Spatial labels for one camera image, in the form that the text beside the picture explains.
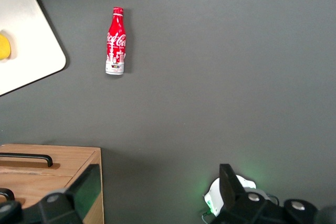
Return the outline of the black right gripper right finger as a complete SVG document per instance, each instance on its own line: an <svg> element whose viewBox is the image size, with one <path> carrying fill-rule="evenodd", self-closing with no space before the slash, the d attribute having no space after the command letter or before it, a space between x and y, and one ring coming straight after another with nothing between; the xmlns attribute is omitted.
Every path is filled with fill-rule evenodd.
<svg viewBox="0 0 336 224"><path fill-rule="evenodd" d="M319 210L302 199L278 206L260 193L247 192L229 164L219 166L219 192L224 209L212 223L335 223L335 206Z"/></svg>

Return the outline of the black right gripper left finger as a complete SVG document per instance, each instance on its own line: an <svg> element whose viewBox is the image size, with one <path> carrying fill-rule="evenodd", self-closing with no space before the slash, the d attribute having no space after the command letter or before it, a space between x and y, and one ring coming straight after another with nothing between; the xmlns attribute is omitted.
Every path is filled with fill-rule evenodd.
<svg viewBox="0 0 336 224"><path fill-rule="evenodd" d="M84 223L100 196L100 166L90 164L65 191L50 193L28 208L15 200L1 203L1 223Z"/></svg>

